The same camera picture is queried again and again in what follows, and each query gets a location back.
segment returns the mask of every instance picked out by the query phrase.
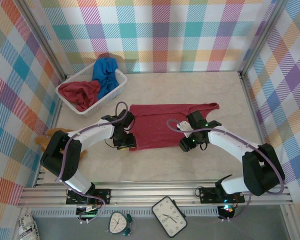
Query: beige floor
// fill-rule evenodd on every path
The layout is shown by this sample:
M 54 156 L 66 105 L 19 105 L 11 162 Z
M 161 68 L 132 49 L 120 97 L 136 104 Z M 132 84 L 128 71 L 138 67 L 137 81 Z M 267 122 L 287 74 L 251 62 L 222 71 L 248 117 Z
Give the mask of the beige floor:
M 63 104 L 57 126 L 73 130 L 89 126 L 104 115 L 113 115 L 119 101 L 128 105 L 217 102 L 220 109 L 209 113 L 208 121 L 217 120 L 242 138 L 259 142 L 236 72 L 147 73 L 127 77 L 121 95 L 89 118 Z M 112 149 L 101 141 L 87 150 L 79 169 L 92 182 L 215 180 L 242 173 L 238 160 L 211 144 L 206 151 L 198 147 L 187 153 L 179 147 L 129 152 Z M 46 174 L 44 182 L 54 179 Z

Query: alarm clock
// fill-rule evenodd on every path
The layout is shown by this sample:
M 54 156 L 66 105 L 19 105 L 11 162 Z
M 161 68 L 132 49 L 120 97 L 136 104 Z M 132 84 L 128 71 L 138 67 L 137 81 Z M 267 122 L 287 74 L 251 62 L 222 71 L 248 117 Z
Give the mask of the alarm clock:
M 168 196 L 158 201 L 152 207 L 152 212 L 170 238 L 175 237 L 188 225 L 186 215 Z
M 133 232 L 130 229 L 132 221 L 133 218 L 130 214 L 125 216 L 121 212 L 115 211 L 110 216 L 108 231 L 111 234 L 123 233 L 124 236 L 129 236 Z

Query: blue cloth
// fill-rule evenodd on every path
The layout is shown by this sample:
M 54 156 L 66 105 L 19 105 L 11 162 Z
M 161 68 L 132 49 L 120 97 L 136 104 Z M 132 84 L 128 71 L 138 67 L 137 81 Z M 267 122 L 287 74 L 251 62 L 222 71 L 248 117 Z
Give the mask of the blue cloth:
M 117 61 L 113 57 L 103 57 L 95 61 L 92 81 L 97 80 L 100 84 L 100 91 L 97 95 L 98 100 L 119 86 L 115 75 L 117 68 Z

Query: red cloth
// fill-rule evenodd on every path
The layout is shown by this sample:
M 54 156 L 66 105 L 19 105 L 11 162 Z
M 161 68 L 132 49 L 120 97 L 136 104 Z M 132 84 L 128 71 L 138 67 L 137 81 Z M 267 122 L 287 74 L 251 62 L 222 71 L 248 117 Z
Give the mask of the red cloth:
M 135 116 L 135 123 L 130 133 L 135 136 L 136 148 L 130 150 L 178 146 L 184 135 L 169 129 L 167 120 L 186 121 L 186 116 L 197 110 L 206 118 L 208 113 L 214 109 L 219 109 L 219 105 L 215 102 L 209 104 L 131 105 L 130 111 Z
M 78 111 L 83 112 L 98 101 L 100 84 L 98 81 L 72 81 L 61 84 L 58 91 L 70 103 L 77 104 Z

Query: orange stuffed toy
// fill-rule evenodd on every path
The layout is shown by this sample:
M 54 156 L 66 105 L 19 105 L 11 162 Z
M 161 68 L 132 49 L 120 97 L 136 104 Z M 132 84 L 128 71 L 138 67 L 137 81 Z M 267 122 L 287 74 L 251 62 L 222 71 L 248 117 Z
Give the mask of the orange stuffed toy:
M 50 142 L 50 139 L 52 137 L 52 135 L 61 130 L 62 132 L 64 133 L 68 133 L 68 132 L 72 132 L 73 130 L 71 129 L 64 129 L 64 128 L 61 128 L 61 127 L 56 127 L 56 128 L 52 128 L 52 129 L 49 129 L 45 132 L 45 135 L 39 135 L 39 136 L 36 136 L 34 138 L 34 142 L 35 144 L 37 145 L 40 145 L 41 146 L 41 151 L 44 152 Z M 83 150 L 80 154 L 80 160 L 83 159 L 86 155 L 87 155 L 87 150 Z

